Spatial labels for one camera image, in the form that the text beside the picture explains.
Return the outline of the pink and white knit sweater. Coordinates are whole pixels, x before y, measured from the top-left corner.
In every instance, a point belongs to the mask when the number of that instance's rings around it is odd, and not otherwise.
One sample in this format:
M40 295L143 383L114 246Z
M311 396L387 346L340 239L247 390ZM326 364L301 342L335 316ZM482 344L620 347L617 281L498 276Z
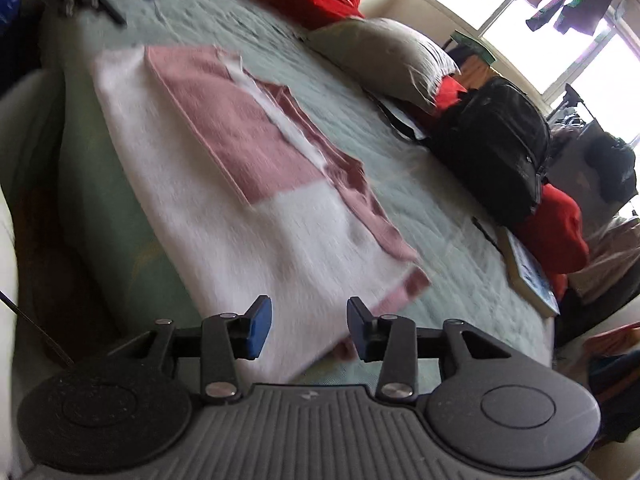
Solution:
M394 314L427 288L361 162L285 86L214 46L100 53L92 79L117 156L200 315L272 301L240 374L288 382L347 346L346 304Z

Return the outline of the green quilted bedspread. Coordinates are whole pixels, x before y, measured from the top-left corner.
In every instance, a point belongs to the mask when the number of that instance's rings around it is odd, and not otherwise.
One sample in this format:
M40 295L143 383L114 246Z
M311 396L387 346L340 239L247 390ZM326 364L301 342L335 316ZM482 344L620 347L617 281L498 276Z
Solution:
M309 50L302 30L259 0L111 0L125 27L85 11L50 16L44 57L65 77L61 207L79 258L81 300L70 306L70 351L96 351L169 316L196 311L160 248L117 159L89 76L90 58L142 44L216 44L238 51L250 71L287 84L330 140L363 162L373 191L415 247L430 286L405 310L420 326L461 318L542 364L553 328L508 283L490 221L427 151L401 142L349 76Z

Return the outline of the clothes rack with garments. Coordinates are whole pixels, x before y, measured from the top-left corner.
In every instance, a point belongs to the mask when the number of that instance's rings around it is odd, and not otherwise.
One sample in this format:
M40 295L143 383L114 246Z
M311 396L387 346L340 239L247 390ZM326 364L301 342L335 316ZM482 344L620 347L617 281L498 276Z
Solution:
M604 229L637 192L636 154L605 131L570 85L548 116L551 152L548 181L570 196L582 212L585 237Z

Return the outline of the grey beige pillow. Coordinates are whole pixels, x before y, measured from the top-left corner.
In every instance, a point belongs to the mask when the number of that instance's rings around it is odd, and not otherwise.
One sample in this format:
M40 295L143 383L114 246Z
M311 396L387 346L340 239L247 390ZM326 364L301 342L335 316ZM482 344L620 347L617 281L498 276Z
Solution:
M459 73L438 44L390 18L345 18L310 32L306 43L363 87L427 113L442 80Z

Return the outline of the red cushion behind backpack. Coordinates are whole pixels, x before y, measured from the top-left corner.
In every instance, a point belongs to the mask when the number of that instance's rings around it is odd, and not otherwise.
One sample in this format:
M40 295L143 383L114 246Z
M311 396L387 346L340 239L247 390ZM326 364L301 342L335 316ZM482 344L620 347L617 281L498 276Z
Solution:
M469 91L454 78L445 77L436 96L437 119ZM589 249L582 237L582 213L577 203L546 177L542 180L541 201L535 212L507 228L540 263L555 298L562 299L567 289L567 275L586 266Z

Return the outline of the book on bed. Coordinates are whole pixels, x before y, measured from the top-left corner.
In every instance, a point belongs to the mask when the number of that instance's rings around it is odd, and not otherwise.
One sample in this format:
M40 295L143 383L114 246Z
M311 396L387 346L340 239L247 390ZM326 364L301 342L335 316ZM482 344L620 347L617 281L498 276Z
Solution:
M543 318L555 318L560 313L558 303L538 261L518 238L503 226L498 227L497 237L511 287Z

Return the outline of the black backpack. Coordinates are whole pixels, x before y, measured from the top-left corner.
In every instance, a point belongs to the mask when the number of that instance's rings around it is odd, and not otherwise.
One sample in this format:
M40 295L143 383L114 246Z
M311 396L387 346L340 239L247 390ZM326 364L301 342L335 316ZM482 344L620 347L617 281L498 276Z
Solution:
M531 216L541 201L550 129L510 80L495 77L448 107L426 146L503 226Z

